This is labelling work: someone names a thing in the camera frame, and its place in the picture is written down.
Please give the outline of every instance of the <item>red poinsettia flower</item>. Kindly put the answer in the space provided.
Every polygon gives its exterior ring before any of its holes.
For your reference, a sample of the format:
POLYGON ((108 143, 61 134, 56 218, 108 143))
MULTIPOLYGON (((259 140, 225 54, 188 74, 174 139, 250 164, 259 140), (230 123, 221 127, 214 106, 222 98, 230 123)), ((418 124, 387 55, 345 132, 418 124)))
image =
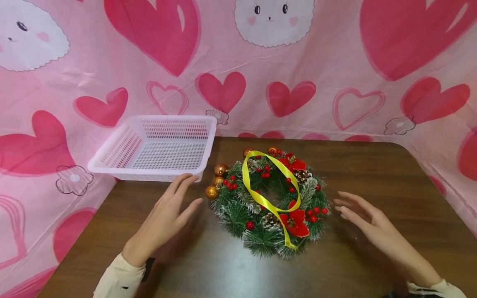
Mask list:
MULTIPOLYGON (((293 200, 288 209, 292 208, 295 205, 293 200)), ((290 217, 287 214, 280 214, 280 219, 284 223, 285 227, 295 237, 306 237, 310 234, 308 227, 305 225, 305 210, 297 209, 290 212, 290 217)))
POLYGON ((306 171, 306 163, 300 159, 297 159, 293 153, 287 153, 284 158, 279 158, 278 160, 291 172, 306 171))

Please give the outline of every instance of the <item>hand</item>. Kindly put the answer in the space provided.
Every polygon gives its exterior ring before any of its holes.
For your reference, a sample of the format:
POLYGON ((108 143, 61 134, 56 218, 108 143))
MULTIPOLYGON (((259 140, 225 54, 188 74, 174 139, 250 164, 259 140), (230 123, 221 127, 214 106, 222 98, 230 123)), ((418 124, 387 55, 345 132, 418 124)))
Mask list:
POLYGON ((341 217, 355 224, 368 240, 390 258, 414 283, 430 287, 441 277, 412 245, 399 233, 386 215, 362 197, 338 192, 335 209, 341 217))
POLYGON ((127 242, 123 258, 135 267, 141 267, 150 255, 177 234, 203 201, 197 199, 181 214, 179 209, 188 187, 199 177, 191 174, 178 176, 154 205, 139 231, 127 242))

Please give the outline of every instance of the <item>pink cheek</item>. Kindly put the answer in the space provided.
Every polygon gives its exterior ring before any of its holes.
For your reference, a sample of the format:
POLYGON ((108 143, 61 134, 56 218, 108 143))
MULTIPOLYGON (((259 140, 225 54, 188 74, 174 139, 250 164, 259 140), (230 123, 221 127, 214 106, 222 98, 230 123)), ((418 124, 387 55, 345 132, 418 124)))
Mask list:
POLYGON ((253 16, 253 17, 249 17, 249 24, 250 26, 253 26, 253 24, 255 24, 255 21, 257 20, 257 17, 253 16))
POLYGON ((295 27, 296 24, 298 24, 298 17, 290 18, 290 26, 295 27))
POLYGON ((40 32, 38 33, 36 36, 38 36, 39 39, 41 39, 42 41, 45 41, 45 42, 49 42, 50 41, 50 36, 46 33, 46 32, 40 32))

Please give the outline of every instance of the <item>wooden table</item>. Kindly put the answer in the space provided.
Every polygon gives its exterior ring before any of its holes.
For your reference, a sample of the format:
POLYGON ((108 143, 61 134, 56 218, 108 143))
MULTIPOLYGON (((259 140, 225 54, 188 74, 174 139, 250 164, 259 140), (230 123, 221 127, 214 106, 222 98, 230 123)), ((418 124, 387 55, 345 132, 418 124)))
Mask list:
MULTIPOLYGON (((437 271, 477 297, 477 240, 414 158, 395 144, 217 138, 202 182, 184 206, 211 184, 217 163, 232 164, 246 147, 276 146, 294 152, 325 177, 329 199, 356 193, 382 209, 437 271)), ((167 183, 118 182, 81 234, 41 298, 91 297, 99 278, 138 230, 167 183)), ((207 204, 190 225, 157 252, 138 297, 288 298, 382 297, 391 279, 348 240, 345 223, 329 219, 322 239, 291 261, 259 259, 218 223, 207 204)))

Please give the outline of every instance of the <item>wrist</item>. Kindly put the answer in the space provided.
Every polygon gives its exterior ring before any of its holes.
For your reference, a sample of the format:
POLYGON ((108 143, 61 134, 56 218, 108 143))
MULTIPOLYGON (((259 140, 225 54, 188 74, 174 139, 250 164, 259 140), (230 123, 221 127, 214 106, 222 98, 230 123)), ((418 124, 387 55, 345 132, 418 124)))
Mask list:
POLYGON ((144 251, 143 247, 133 236, 123 248, 124 260, 134 267, 142 267, 150 256, 149 253, 144 251))
POLYGON ((432 265, 419 253, 404 264, 410 282, 422 288, 438 284, 442 278, 432 265))

